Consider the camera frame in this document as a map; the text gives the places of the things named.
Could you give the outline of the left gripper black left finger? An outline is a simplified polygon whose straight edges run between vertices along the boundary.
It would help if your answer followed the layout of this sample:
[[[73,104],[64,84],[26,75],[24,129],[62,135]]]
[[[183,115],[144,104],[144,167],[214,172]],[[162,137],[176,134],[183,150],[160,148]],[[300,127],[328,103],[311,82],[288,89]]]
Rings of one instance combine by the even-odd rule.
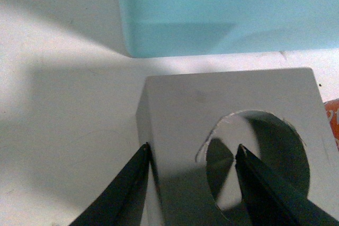
[[[71,225],[140,225],[151,152],[143,144],[101,195]]]

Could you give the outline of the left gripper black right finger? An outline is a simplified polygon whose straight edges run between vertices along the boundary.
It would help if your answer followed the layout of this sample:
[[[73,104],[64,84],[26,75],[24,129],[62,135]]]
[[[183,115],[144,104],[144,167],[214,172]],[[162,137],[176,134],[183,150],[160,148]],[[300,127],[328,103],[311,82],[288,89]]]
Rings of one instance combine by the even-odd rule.
[[[252,225],[338,225],[242,144],[235,167]]]

